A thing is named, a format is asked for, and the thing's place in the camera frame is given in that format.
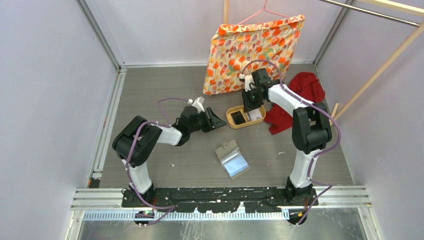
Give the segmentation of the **silver VIP card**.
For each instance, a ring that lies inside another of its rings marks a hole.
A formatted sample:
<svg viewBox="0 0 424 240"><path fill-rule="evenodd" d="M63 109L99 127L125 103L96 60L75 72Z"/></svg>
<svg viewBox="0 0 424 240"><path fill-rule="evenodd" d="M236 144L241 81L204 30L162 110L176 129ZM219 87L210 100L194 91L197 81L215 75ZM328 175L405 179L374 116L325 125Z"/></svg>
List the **silver VIP card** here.
<svg viewBox="0 0 424 240"><path fill-rule="evenodd" d="M249 121L256 121L256 120L260 120L260 119L262 119L264 116L263 116L263 114L262 114L262 112L261 112L261 110L258 108L258 109L254 109L254 110L252 110L252 111L249 111L248 113L247 113L247 116L248 116L248 120Z"/></svg>

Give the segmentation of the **tan oval tray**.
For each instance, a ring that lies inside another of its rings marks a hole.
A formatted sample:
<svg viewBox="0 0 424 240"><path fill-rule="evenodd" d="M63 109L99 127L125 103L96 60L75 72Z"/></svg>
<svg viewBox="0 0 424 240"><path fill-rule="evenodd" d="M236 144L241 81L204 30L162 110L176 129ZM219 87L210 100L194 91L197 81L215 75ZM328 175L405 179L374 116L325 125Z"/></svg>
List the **tan oval tray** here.
<svg viewBox="0 0 424 240"><path fill-rule="evenodd" d="M266 110L265 110L265 108L263 106L261 106L259 109L261 110L261 113L263 114L263 118L262 119L259 119L259 120L255 120L255 121L249 121L247 112L244 112L243 111L243 106L242 105L229 108L227 110L227 112L226 112L226 117L227 117L228 125L232 129L241 129L241 128L249 127L249 126L252 126L252 125L255 125L255 124L258 124L258 123L263 122L264 119L265 119L265 116L266 116ZM241 113L244 116L244 119L245 119L246 123L243 123L243 124L240 124L240 125L234 125L233 119L231 117L231 113L234 113L234 112L237 112L237 111L241 111Z"/></svg>

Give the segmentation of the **black card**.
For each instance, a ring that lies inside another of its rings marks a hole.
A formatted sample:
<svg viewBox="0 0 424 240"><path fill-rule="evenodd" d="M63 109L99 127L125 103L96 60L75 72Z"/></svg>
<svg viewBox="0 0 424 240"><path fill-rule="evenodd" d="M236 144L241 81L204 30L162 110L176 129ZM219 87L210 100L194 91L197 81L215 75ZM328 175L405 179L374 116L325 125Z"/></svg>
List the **black card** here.
<svg viewBox="0 0 424 240"><path fill-rule="evenodd" d="M241 111L233 112L230 114L230 116L233 120L234 125L236 126L246 123L246 120Z"/></svg>

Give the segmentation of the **taupe leather card holder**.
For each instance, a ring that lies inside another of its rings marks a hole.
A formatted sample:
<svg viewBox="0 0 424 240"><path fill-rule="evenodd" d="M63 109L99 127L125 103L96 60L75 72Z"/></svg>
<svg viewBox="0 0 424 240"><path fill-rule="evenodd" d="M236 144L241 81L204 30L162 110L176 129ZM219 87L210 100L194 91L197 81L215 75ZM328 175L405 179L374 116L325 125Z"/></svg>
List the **taupe leather card holder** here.
<svg viewBox="0 0 424 240"><path fill-rule="evenodd" d="M215 150L215 153L231 180L238 178L251 169L234 139L224 142L222 146Z"/></svg>

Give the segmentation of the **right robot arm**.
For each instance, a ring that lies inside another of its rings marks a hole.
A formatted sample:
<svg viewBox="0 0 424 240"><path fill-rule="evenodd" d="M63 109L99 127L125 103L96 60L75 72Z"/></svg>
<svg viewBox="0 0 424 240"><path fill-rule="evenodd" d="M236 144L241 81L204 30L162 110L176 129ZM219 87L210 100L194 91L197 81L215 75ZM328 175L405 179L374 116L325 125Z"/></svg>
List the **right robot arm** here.
<svg viewBox="0 0 424 240"><path fill-rule="evenodd" d="M275 135L291 129L296 157L284 194L288 203L299 205L312 195L311 177L317 153L332 140L328 110L323 103L325 92L311 72L300 72L289 84L283 85L277 79L272 80L264 68L251 74L241 74L240 80L244 83L244 112L258 109L264 101L271 102L272 108L264 119L271 124L270 133Z"/></svg>

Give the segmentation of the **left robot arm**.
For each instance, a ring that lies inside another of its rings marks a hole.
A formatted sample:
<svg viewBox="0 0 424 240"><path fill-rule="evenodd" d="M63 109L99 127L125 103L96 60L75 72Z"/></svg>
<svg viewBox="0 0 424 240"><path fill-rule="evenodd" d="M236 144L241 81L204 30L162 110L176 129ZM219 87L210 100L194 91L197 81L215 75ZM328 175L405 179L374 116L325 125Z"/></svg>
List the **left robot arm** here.
<svg viewBox="0 0 424 240"><path fill-rule="evenodd" d="M180 147L188 142L194 132L208 133L226 125L211 107L199 110L195 106L186 106L171 125L135 116L112 142L112 149L123 162L129 176L129 186L135 191L135 202L141 207L148 207L153 202L153 182L148 173L147 160L156 144Z"/></svg>

